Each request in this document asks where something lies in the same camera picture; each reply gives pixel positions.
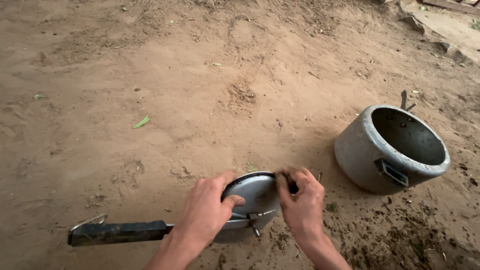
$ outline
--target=forearm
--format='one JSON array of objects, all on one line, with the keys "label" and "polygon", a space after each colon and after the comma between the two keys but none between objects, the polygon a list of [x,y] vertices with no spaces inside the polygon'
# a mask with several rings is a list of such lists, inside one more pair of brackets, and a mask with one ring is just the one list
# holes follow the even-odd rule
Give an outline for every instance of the forearm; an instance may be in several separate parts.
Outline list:
[{"label": "forearm", "polygon": [[351,270],[345,259],[335,249],[332,241],[322,233],[317,239],[309,239],[300,245],[305,255],[318,270]]},{"label": "forearm", "polygon": [[185,270],[203,248],[189,242],[186,237],[171,233],[162,241],[144,270]]}]

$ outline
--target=right hand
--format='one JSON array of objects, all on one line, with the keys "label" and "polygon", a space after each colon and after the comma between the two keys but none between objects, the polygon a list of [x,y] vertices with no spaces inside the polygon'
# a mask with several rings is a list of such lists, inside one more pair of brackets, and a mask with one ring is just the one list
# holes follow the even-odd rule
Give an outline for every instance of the right hand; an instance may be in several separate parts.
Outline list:
[{"label": "right hand", "polygon": [[[296,194],[292,195],[288,191],[286,177],[297,184],[299,191]],[[275,180],[283,218],[297,243],[302,249],[308,248],[312,241],[324,236],[322,210],[325,189],[303,167],[298,170],[283,168],[275,172]]]}]

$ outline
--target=black handle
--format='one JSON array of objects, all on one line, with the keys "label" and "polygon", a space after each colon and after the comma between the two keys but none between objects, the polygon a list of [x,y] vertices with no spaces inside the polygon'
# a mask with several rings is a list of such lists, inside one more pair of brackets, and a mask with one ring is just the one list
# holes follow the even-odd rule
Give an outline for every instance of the black handle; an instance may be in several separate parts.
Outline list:
[{"label": "black handle", "polygon": [[378,172],[386,179],[392,181],[393,184],[407,188],[408,176],[394,165],[384,159],[377,159],[373,162],[378,169]]},{"label": "black handle", "polygon": [[71,246],[106,245],[162,240],[172,226],[163,221],[84,224],[68,234]]}]

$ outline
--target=sandy ground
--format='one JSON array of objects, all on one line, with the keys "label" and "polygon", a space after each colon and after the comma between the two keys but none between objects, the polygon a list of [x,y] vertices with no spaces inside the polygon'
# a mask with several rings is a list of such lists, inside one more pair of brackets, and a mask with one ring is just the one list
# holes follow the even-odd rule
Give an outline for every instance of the sandy ground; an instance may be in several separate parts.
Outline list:
[{"label": "sandy ground", "polygon": [[[174,222],[198,178],[293,164],[323,173],[325,230],[354,269],[478,270],[480,70],[435,57],[405,16],[369,0],[0,0],[0,268],[140,269],[158,242],[72,248],[67,230]],[[404,89],[452,165],[373,196],[333,142]],[[200,268],[312,266],[279,214]]]}]

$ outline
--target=green leaf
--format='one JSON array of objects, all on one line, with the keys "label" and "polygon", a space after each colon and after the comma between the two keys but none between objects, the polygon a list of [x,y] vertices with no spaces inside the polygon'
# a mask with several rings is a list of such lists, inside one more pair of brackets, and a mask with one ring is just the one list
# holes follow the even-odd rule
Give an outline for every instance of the green leaf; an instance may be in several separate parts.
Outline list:
[{"label": "green leaf", "polygon": [[331,203],[331,204],[327,204],[326,209],[329,212],[336,212],[336,202]]},{"label": "green leaf", "polygon": [[133,126],[133,128],[139,128],[139,127],[143,126],[144,124],[148,123],[148,121],[150,121],[150,118],[148,118],[148,115],[147,115],[147,116],[145,116],[145,118],[143,120],[138,122],[138,124]]}]

